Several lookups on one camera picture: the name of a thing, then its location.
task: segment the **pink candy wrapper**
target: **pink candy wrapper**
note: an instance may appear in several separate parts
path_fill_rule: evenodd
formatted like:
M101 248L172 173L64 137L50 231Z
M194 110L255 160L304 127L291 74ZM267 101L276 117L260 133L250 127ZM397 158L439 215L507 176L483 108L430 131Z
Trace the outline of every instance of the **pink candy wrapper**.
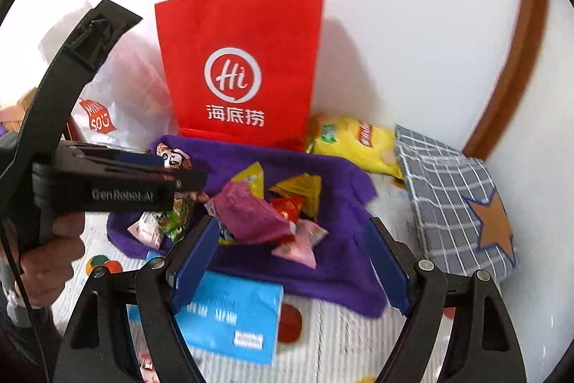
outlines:
M329 233L325 229L308 219L300 219L297 222L297 235L306 236L311 248L321 242L327 234Z
M208 211L235 237L236 243L272 242L296 231L269 203L253 196L247 182L228 182L208 203Z
M157 223L155 213L145 212L140 219L127 228L133 237L150 248L160 248L165 234Z
M280 245L272 251L272 254L315 269L317 260L315 260L313 247L327 234L328 232L318 224L307 219L300 219L297 222L295 240Z
M315 254L313 253L311 243L306 236L297 235L293 242L282 244L275 248L271 253L277 257L285 258L286 260L302 263L312 269L317 268Z

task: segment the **screw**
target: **screw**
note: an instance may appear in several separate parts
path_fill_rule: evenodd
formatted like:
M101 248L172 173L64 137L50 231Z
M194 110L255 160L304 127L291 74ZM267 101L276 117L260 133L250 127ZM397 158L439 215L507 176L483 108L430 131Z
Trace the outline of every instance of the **screw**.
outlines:
M418 267L423 271L432 271L434 269L434 263L430 260L421 260L418 263Z
M489 274L488 271L478 270L478 271L476 272L476 277L477 277L478 279L480 279L481 281L484 281L484 282L490 281L490 274Z
M94 268L94 271L92 271L92 276L94 276L94 278L100 278L105 275L106 271L107 268L105 266L97 266Z
M163 268L165 265L165 260L163 258L157 257L157 258L152 258L149 261L149 265L150 268L152 270L159 270L160 268Z

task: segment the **label sticker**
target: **label sticker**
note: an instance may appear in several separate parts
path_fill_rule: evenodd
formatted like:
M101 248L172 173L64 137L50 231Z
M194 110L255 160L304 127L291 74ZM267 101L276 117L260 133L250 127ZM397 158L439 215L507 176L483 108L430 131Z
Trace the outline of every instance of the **label sticker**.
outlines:
M337 124L327 124L323 126L321 140L325 143L337 143Z
M244 347L245 349L263 350L263 335L236 331L233 338L233 345Z

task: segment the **hand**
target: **hand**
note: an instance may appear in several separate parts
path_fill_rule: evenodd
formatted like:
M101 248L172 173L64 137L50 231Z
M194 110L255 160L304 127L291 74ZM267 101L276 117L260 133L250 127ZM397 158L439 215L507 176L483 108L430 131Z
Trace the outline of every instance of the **hand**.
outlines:
M53 227L56 239L21 256L22 283L34 307L52 305L62 294L66 281L74 276L72 261L81 258L85 252L84 243L80 239L84 221L84 213L60 216ZM10 250L16 259L15 233L9 230L6 232L10 238ZM0 257L7 262L1 246ZM14 285L14 288L21 296L18 286Z

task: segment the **yellow candy wrapper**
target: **yellow candy wrapper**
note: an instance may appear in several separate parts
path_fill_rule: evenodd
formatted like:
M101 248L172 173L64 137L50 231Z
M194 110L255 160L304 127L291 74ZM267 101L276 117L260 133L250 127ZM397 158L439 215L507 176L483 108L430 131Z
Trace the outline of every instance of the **yellow candy wrapper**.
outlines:
M259 164L259 161L253 163L245 171L241 171L231 179L231 182L243 181L248 183L253 196L263 198L265 185L263 185L263 168Z
M338 156L364 171L403 179L394 155L394 130L328 114L315 116L309 130L308 153Z
M317 221L319 197L321 196L321 177L302 174L279 182L269 189L282 197L300 195L305 198L301 211Z

